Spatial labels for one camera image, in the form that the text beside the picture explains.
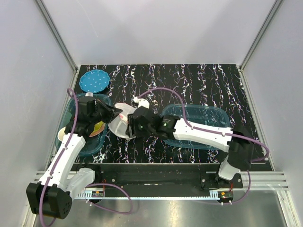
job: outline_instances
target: metal floor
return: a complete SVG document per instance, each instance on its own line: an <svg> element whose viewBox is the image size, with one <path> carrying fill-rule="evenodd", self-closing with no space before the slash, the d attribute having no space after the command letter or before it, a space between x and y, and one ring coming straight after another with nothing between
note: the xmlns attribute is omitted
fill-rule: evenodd
<svg viewBox="0 0 303 227"><path fill-rule="evenodd" d="M120 211L128 201L102 201L101 205ZM41 227L36 218L35 227ZM134 201L134 213L119 215L90 207L75 200L68 217L56 220L53 227L286 227L275 192L252 191L241 203L232 206L205 205L200 201Z"/></svg>

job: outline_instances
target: white wall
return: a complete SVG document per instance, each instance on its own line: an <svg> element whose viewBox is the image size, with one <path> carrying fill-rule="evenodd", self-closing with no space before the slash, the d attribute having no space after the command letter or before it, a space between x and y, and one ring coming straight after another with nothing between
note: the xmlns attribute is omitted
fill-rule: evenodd
<svg viewBox="0 0 303 227"><path fill-rule="evenodd" d="M45 167L72 70L33 0L0 4L1 226L19 226Z"/></svg>
<svg viewBox="0 0 303 227"><path fill-rule="evenodd" d="M303 223L303 1L284 1L244 72Z"/></svg>
<svg viewBox="0 0 303 227"><path fill-rule="evenodd" d="M275 0L44 0L75 62L237 63Z"/></svg>

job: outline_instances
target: marble pattern surface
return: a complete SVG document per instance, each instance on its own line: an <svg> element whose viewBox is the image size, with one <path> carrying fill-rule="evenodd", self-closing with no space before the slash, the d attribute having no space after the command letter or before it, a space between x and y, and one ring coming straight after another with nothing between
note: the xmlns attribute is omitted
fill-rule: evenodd
<svg viewBox="0 0 303 227"><path fill-rule="evenodd" d="M244 125L258 139L250 107L236 65L178 64L178 65L82 65L75 87L83 93L79 80L85 72L106 71L111 83L103 91L112 103L132 104L132 99L154 87L167 87L178 92L186 104L215 106L229 116L230 124ZM155 91L145 97L151 108L161 113L169 104L179 100L166 91ZM99 153L78 157L76 162L90 163L218 163L226 153L220 150L177 148L156 138L125 140L107 132ZM256 147L254 157L263 155Z"/></svg>

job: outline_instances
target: blue bin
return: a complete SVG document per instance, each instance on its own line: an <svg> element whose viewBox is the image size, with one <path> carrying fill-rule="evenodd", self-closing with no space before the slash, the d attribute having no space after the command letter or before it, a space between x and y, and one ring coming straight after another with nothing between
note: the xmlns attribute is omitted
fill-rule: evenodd
<svg viewBox="0 0 303 227"><path fill-rule="evenodd" d="M79 98L84 97L84 96L85 96L85 93L78 94L77 98L79 99ZM100 99L101 101L105 102L108 105L112 104L109 97L106 96L106 95L94 94L93 97ZM67 107L64 111L64 115L63 115L63 118L60 122L60 126L59 126L58 131L61 128L65 127L70 122L71 117L74 113L75 113L75 102L74 102L73 99L71 99L68 102ZM88 139L88 141L85 143L84 147L80 151L79 156L80 157L86 157L86 156L90 156L90 155L93 155L93 154L99 152L102 148L103 143L104 143L106 133L107 133L107 125L105 126L102 133ZM55 140L55 145L56 145L57 149L59 149L60 146L61 146L61 141L59 141L57 137L56 137L56 140Z"/></svg>
<svg viewBox="0 0 303 227"><path fill-rule="evenodd" d="M185 105L185 112L187 120L194 123L222 128L227 128L231 125L227 113L217 107L204 105ZM183 118L182 105L168 105L164 108L161 115L174 115ZM202 150L217 149L206 144L188 140L164 140L164 142L168 145L179 148L194 148Z"/></svg>

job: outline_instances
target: polka dot plate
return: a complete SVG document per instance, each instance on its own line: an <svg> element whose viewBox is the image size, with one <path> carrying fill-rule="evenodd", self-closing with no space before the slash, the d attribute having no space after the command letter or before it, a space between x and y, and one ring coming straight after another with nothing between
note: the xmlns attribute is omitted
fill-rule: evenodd
<svg viewBox="0 0 303 227"><path fill-rule="evenodd" d="M109 85L109 75L103 70L92 70L81 77L79 84L85 92L98 93Z"/></svg>

